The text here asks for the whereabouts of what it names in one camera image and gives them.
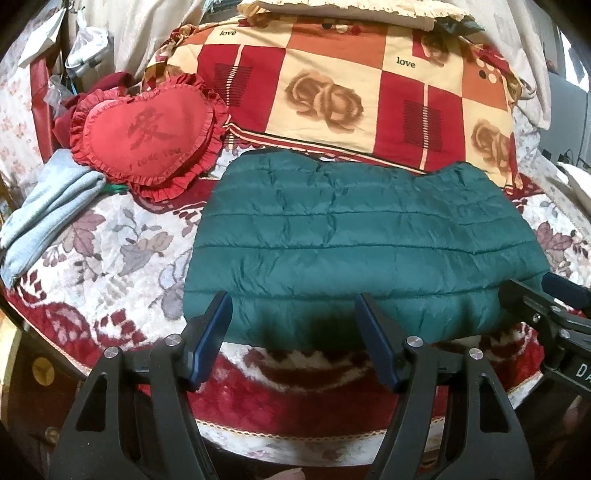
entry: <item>green puffer jacket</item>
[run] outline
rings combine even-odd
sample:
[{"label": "green puffer jacket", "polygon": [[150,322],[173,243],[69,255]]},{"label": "green puffer jacket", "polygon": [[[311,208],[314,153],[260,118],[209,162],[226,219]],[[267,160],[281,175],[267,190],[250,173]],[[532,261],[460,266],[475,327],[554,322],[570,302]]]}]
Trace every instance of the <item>green puffer jacket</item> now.
[{"label": "green puffer jacket", "polygon": [[202,314],[226,290],[228,342],[362,349],[354,298],[369,292],[409,334],[435,342],[514,323],[499,307],[500,283],[540,289],[548,270],[528,224],[468,163],[414,176],[250,152],[203,210],[184,315]]}]

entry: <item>red and white blanket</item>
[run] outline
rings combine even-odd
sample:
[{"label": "red and white blanket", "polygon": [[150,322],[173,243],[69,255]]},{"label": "red and white blanket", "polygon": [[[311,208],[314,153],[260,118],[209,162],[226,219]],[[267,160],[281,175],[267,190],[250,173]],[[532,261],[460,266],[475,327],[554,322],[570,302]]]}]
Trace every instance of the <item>red and white blanket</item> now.
[{"label": "red and white blanket", "polygon": [[[239,153],[226,148],[220,163]],[[214,184],[199,179],[179,199],[157,206],[130,194],[97,199],[7,299],[85,373],[110,345],[134,349],[180,332],[186,269]],[[514,203],[552,270],[591,286],[589,244],[571,221],[544,194]],[[456,343],[485,352],[514,406],[540,379],[543,349],[526,325]],[[396,402],[364,352],[271,352],[230,343],[190,398],[201,433],[222,448],[316,466],[371,463]],[[444,409],[442,393],[428,448],[437,444]]]}]

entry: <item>red heart pillow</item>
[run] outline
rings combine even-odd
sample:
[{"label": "red heart pillow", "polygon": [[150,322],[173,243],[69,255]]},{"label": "red heart pillow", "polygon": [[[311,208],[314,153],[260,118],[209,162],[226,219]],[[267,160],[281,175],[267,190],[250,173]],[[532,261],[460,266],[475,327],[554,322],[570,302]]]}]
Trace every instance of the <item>red heart pillow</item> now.
[{"label": "red heart pillow", "polygon": [[215,165],[228,109],[196,75],[138,96],[96,90],[79,103],[70,142],[76,162],[160,201]]}]

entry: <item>ruffle trim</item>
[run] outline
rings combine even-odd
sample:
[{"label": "ruffle trim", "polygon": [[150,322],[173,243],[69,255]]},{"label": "ruffle trim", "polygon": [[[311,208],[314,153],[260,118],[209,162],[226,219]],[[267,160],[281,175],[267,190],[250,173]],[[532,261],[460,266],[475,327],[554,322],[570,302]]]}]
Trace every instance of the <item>ruffle trim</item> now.
[{"label": "ruffle trim", "polygon": [[[137,189],[137,187],[140,186],[154,187],[153,189],[143,188],[142,190],[157,190],[166,184],[174,184],[173,180],[177,180],[178,183],[180,182],[179,186],[183,185],[185,181],[180,179],[172,179],[172,177],[174,177],[179,170],[184,170],[184,167],[188,164],[190,164],[190,168],[184,175],[185,177],[190,177],[190,179],[186,182],[187,184],[190,182],[190,180],[195,178],[195,176],[212,168],[213,165],[215,165],[216,159],[210,158],[209,151],[211,147],[209,146],[209,143],[212,141],[212,139],[214,139],[215,136],[221,137],[221,135],[223,135],[225,132],[225,129],[223,128],[221,131],[217,128],[213,128],[212,131],[212,125],[217,126],[217,124],[219,124],[219,128],[221,128],[221,125],[223,125],[223,123],[228,118],[228,108],[219,95],[207,88],[201,77],[198,77],[195,74],[182,74],[168,79],[156,90],[143,93],[142,98],[149,99],[152,96],[157,95],[162,89],[179,88],[185,85],[194,87],[201,94],[207,107],[206,121],[203,125],[203,131],[197,137],[191,149],[188,149],[187,152],[179,158],[179,160],[175,161],[165,174],[158,177],[145,177],[141,175],[130,176],[127,173],[118,171],[111,165],[105,164],[103,161],[97,158],[92,149],[88,147],[88,142],[86,141],[88,135],[87,132],[92,127],[92,125],[88,125],[87,123],[92,122],[94,117],[92,116],[92,118],[88,118],[90,112],[95,108],[107,109],[111,106],[120,105],[121,97],[131,98],[130,96],[120,95],[119,92],[113,92],[111,90],[107,92],[97,90],[78,105],[72,118],[72,127],[70,130],[72,155],[74,160],[81,165],[86,165],[96,170],[102,171],[107,175],[109,180],[112,180],[114,183],[123,182],[133,189]],[[119,102],[110,102],[109,100],[119,100]]]},{"label": "ruffle trim", "polygon": [[203,143],[202,148],[193,156],[194,158],[200,158],[198,162],[187,162],[187,164],[190,164],[187,170],[183,171],[184,168],[182,167],[167,181],[152,188],[129,184],[129,187],[139,196],[152,200],[153,202],[162,202],[163,200],[170,200],[178,197],[187,190],[189,184],[197,176],[211,170],[215,166],[219,152],[223,147],[222,137],[227,131],[227,127],[224,127],[224,124],[228,120],[228,107],[216,92],[204,85],[201,77],[198,77],[195,74],[183,74],[171,78],[168,82],[196,82],[195,85],[200,86],[201,93],[212,106],[213,119],[211,122],[211,128],[208,132],[208,140]]},{"label": "ruffle trim", "polygon": [[310,9],[309,15],[314,15],[314,9],[326,7],[334,7],[342,10],[343,13],[346,11],[344,18],[350,20],[366,20],[363,15],[356,16],[362,12],[382,12],[384,13],[382,21],[392,25],[397,24],[396,16],[429,19],[433,24],[435,19],[444,17],[452,17],[458,21],[465,17],[474,20],[461,8],[437,0],[243,0],[238,5],[238,12],[245,17],[251,17],[267,12],[293,12],[294,9],[302,13],[305,9]]},{"label": "ruffle trim", "polygon": [[[74,113],[74,117],[72,118],[70,142],[72,144],[72,156],[74,160],[79,164],[84,164],[94,168],[95,170],[103,172],[105,175],[107,175],[108,179],[113,180],[114,183],[129,182],[150,186],[158,185],[160,183],[165,182],[179,168],[185,165],[186,162],[190,161],[193,158],[194,153],[197,150],[199,150],[199,148],[201,148],[202,144],[207,140],[207,133],[213,121],[213,108],[207,103],[205,95],[203,95],[203,92],[200,90],[201,87],[204,87],[204,82],[201,78],[199,78],[198,80],[194,78],[189,78],[192,76],[184,74],[179,77],[170,79],[172,81],[164,82],[158,89],[155,89],[151,92],[145,92],[141,96],[139,96],[138,100],[135,100],[140,102],[147,101],[159,95],[160,92],[164,90],[184,88],[185,86],[192,87],[193,91],[199,93],[202,99],[204,100],[207,113],[201,132],[195,138],[193,145],[190,148],[186,149],[185,152],[180,154],[177,157],[177,159],[170,164],[170,166],[168,167],[168,169],[166,169],[165,172],[158,176],[143,176],[139,174],[130,175],[127,172],[121,172],[113,165],[104,163],[99,157],[97,157],[95,152],[90,147],[90,142],[88,141],[88,136],[92,132],[92,125],[96,120],[96,116],[92,115],[91,117],[89,117],[89,114],[91,111],[97,108],[101,109],[102,111],[106,111],[110,108],[122,104],[121,97],[118,97],[116,99],[118,100],[117,102],[106,102],[105,100],[112,99],[105,98],[101,90],[96,90],[94,93],[90,94],[86,99],[84,99],[77,107],[76,112]],[[185,77],[186,81],[183,82],[179,80],[180,77]],[[138,97],[126,96],[123,98],[132,99]]]}]

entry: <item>light blue cloth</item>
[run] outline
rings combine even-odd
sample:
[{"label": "light blue cloth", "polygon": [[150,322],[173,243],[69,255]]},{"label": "light blue cloth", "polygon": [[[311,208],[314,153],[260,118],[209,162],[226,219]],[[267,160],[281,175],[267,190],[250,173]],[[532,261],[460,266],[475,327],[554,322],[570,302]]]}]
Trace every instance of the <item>light blue cloth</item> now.
[{"label": "light blue cloth", "polygon": [[53,154],[31,194],[0,231],[0,250],[6,252],[0,277],[7,288],[33,266],[105,182],[104,174],[75,163],[70,150]]}]

